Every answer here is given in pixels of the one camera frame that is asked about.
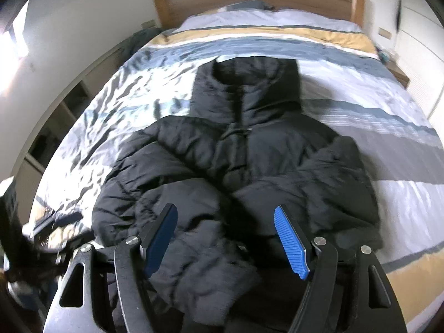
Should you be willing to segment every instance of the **black fabric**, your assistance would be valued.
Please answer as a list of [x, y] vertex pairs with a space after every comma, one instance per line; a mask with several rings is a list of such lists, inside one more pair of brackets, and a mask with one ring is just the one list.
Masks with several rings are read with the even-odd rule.
[[[257, 297], [264, 271], [289, 271], [273, 222], [279, 204], [309, 239], [381, 247], [377, 202], [356, 144], [301, 113], [294, 60], [238, 57], [199, 67], [189, 116], [162, 118], [128, 139], [92, 226], [104, 245], [116, 244], [167, 203], [178, 208], [178, 226], [150, 282], [185, 314], [184, 331], [201, 324], [235, 332], [248, 322], [252, 331], [279, 331], [291, 322], [296, 307], [270, 298], [269, 284], [262, 306], [250, 314], [239, 308], [261, 301], [247, 297]], [[291, 277], [288, 290], [299, 280]], [[264, 317], [279, 302], [290, 318], [270, 325]]]

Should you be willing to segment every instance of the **bed sheet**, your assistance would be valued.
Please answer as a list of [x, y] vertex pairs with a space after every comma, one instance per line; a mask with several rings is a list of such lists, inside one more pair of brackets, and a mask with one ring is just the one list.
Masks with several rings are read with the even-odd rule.
[[[208, 15], [203, 18], [208, 22]], [[444, 299], [441, 141], [378, 60], [371, 41], [350, 23], [336, 29], [304, 19], [299, 25], [278, 23], [266, 26], [257, 14], [247, 25], [227, 25], [225, 19], [222, 26], [207, 23], [159, 35], [143, 47], [62, 141], [24, 231], [32, 230], [46, 207], [58, 215], [83, 215], [56, 230], [51, 246], [89, 229], [95, 200], [125, 140], [163, 116], [187, 114], [200, 65], [238, 56], [296, 59], [305, 114], [351, 136], [360, 148], [380, 208], [384, 247], [377, 255], [409, 332], [420, 331]]]

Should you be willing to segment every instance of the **bed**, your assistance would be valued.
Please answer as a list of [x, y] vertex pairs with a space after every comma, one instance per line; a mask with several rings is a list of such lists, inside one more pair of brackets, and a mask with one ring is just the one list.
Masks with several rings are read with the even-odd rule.
[[378, 258], [408, 331], [422, 331], [444, 301], [444, 150], [361, 32], [365, 0], [260, 0], [272, 11], [223, 7], [243, 1], [154, 0], [164, 33], [119, 69], [62, 141], [24, 231], [50, 210], [82, 217], [56, 229], [50, 246], [88, 231], [125, 140], [160, 117], [187, 114], [200, 65], [238, 56], [296, 59], [305, 114], [359, 146], [378, 198]]

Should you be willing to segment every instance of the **window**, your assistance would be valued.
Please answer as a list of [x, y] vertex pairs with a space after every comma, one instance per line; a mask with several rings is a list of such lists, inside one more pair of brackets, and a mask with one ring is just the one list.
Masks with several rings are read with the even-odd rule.
[[4, 91], [20, 66], [20, 61], [28, 55], [23, 37], [28, 2], [22, 7], [8, 31], [0, 35], [0, 93]]

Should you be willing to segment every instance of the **wall outlet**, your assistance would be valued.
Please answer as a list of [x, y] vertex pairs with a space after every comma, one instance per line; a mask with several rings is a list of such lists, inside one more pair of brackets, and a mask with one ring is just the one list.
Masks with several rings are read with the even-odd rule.
[[149, 29], [154, 26], [156, 26], [156, 21], [154, 20], [150, 20], [141, 24], [142, 29]]
[[390, 31], [384, 30], [383, 28], [379, 28], [378, 35], [381, 35], [382, 37], [385, 37], [386, 39], [392, 38], [392, 33]]

